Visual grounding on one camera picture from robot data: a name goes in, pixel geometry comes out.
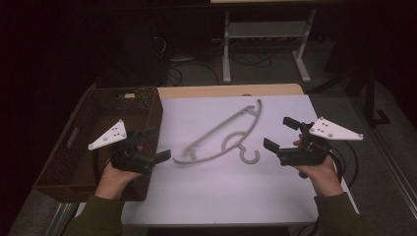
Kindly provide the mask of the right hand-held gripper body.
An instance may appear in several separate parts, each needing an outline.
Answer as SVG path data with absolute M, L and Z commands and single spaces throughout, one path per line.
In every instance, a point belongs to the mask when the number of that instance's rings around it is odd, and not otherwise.
M 301 144 L 294 148 L 279 148 L 277 157 L 283 166 L 321 165 L 329 156 L 329 141 L 362 141 L 363 134 L 353 132 L 324 117 L 316 122 L 300 122 Z

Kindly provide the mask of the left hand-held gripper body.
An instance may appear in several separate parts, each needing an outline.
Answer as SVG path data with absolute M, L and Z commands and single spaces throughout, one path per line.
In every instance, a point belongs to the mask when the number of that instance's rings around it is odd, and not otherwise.
M 110 146 L 109 160 L 114 168 L 141 174 L 149 173 L 155 166 L 154 158 L 141 153 L 138 146 L 144 138 L 141 130 L 127 131 L 119 119 L 111 128 L 88 145 L 89 150 Z

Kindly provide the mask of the grey plastic clothes hanger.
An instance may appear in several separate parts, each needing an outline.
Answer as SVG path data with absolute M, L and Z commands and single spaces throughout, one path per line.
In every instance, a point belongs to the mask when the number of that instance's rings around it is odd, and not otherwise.
M 180 158 L 175 158 L 174 162 L 181 165 L 191 165 L 198 164 L 203 162 L 208 162 L 219 158 L 227 153 L 231 152 L 233 149 L 239 150 L 239 158 L 243 163 L 246 164 L 256 164 L 260 158 L 261 154 L 258 150 L 254 151 L 254 157 L 248 158 L 246 156 L 246 147 L 244 146 L 245 140 L 249 135 L 252 134 L 254 129 L 257 127 L 259 120 L 263 112 L 263 102 L 258 99 L 255 105 L 247 105 L 236 113 L 232 114 L 207 132 L 203 133 L 196 140 L 191 142 L 189 145 L 185 146 L 182 151 L 182 156 Z M 205 154 L 203 156 L 198 156 L 198 146 L 203 144 L 208 139 L 212 138 L 216 133 L 220 132 L 222 129 L 231 126 L 231 124 L 240 117 L 251 115 L 253 121 L 250 125 L 241 130 L 236 130 L 229 132 L 221 141 L 219 151 L 212 154 Z

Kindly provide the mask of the brown woven basket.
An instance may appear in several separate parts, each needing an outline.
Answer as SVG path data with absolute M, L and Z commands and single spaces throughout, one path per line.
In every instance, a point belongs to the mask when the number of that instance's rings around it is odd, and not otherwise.
M 156 88 L 94 88 L 76 106 L 33 187 L 60 203 L 82 203 L 96 189 L 88 145 L 123 121 L 128 132 L 161 125 Z

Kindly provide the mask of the person's right hand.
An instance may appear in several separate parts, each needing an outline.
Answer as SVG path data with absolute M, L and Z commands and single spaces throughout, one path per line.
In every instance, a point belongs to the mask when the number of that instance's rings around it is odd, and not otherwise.
M 334 162 L 330 156 L 327 156 L 321 165 L 301 165 L 295 166 L 295 169 L 307 175 L 318 196 L 333 197 L 343 193 L 334 168 Z

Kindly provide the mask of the person's left hand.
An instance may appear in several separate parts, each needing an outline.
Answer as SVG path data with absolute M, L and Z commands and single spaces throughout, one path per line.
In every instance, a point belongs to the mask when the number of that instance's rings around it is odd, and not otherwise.
M 94 195 L 98 198 L 118 201 L 121 199 L 126 186 L 140 176 L 140 173 L 114 168 L 112 163 L 109 162 L 102 171 Z

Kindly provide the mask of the white table mat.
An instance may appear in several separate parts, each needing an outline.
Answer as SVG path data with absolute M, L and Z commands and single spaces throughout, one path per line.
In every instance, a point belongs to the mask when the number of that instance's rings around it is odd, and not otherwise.
M 244 142 L 246 156 L 261 154 L 256 164 L 243 163 L 239 150 L 214 160 L 181 165 L 174 162 L 185 146 L 232 114 L 260 99 L 263 112 L 257 127 Z M 284 117 L 313 122 L 317 115 L 306 95 L 167 98 L 158 147 L 170 149 L 170 160 L 156 165 L 146 199 L 127 202 L 125 224 L 143 226 L 292 224 L 317 218 L 315 191 L 296 169 L 281 166 L 263 146 L 264 138 L 283 148 L 297 140 L 296 131 L 283 125 Z M 251 115 L 235 120 L 198 146 L 198 156 L 219 151 L 229 133 L 247 128 Z

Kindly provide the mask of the black metal stand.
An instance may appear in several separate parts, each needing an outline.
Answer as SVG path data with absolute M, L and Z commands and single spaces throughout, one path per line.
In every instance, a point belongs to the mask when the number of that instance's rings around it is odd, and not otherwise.
M 357 97 L 362 90 L 365 91 L 364 97 L 364 116 L 368 123 L 375 128 L 377 125 L 389 124 L 390 121 L 383 110 L 375 109 L 376 79 L 370 66 L 356 65 L 351 69 L 335 76 L 322 85 L 311 88 L 306 94 L 321 93 L 336 84 L 349 79 L 349 83 L 344 89 L 344 93 L 349 97 Z

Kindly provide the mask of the metal floor rail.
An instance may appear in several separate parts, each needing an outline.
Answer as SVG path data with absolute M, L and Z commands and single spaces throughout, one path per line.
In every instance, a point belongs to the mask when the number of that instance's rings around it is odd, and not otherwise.
M 399 193 L 404 198 L 409 210 L 417 219 L 417 193 L 412 188 L 411 184 L 405 177 L 402 170 L 399 168 L 396 160 L 394 159 L 394 155 L 388 148 L 387 144 L 385 143 L 383 137 L 377 130 L 377 126 L 368 121 L 365 117 L 365 109 L 362 107 L 360 102 L 356 98 L 349 98 L 349 102 L 352 105 L 355 113 L 359 116 L 361 123 L 365 127 L 366 132 L 368 133 L 367 138 L 372 140 L 377 149 L 380 152 L 381 157 L 384 159 L 387 170 L 391 175 L 391 178 L 397 187 Z

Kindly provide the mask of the white metal desk frame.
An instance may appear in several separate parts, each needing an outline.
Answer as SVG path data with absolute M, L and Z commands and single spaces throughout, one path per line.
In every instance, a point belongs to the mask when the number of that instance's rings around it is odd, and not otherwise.
M 303 53 L 313 27 L 317 10 L 311 9 L 305 21 L 284 22 L 243 22 L 229 21 L 229 13 L 224 14 L 222 76 L 226 84 L 231 83 L 231 70 L 229 58 L 229 40 L 243 38 L 300 38 L 301 42 L 297 50 L 292 51 L 292 56 L 299 75 L 304 83 L 309 83 L 311 78 L 303 61 Z

